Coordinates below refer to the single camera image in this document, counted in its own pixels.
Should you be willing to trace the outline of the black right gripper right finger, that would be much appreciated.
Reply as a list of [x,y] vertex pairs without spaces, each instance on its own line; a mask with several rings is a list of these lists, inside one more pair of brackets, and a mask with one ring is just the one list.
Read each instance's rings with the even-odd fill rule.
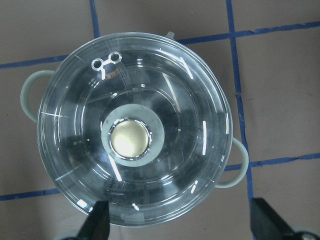
[[251,199],[250,229],[256,240],[295,240],[294,230],[263,198]]

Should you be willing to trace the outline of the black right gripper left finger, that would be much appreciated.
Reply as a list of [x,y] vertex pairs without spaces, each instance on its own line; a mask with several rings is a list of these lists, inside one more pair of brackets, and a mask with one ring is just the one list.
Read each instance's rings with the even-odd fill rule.
[[108,240],[110,235],[109,202],[97,201],[89,213],[76,240]]

